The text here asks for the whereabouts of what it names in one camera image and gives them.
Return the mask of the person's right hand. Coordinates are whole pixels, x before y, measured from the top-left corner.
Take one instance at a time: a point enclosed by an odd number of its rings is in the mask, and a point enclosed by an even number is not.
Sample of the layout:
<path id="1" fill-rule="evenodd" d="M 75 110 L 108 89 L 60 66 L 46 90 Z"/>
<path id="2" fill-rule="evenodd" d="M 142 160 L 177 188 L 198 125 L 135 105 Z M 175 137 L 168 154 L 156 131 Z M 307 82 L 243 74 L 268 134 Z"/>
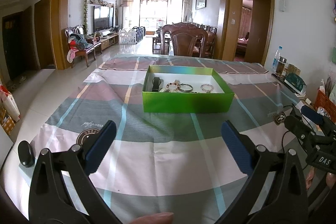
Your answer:
<path id="1" fill-rule="evenodd" d="M 306 190 L 309 190 L 314 182 L 325 183 L 329 189 L 332 189 L 335 185 L 335 174 L 330 172 L 322 174 L 322 171 L 318 170 L 316 167 L 310 166 L 309 172 L 305 178 Z"/>

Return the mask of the person's left hand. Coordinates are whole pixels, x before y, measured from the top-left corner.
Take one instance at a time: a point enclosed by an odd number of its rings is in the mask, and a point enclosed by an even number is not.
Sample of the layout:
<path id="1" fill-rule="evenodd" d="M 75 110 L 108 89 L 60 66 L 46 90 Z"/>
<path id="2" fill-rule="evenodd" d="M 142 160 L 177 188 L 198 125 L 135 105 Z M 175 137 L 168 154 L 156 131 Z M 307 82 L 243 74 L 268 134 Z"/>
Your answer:
<path id="1" fill-rule="evenodd" d="M 165 212 L 139 217 L 131 221 L 129 224 L 172 224 L 174 214 Z"/>

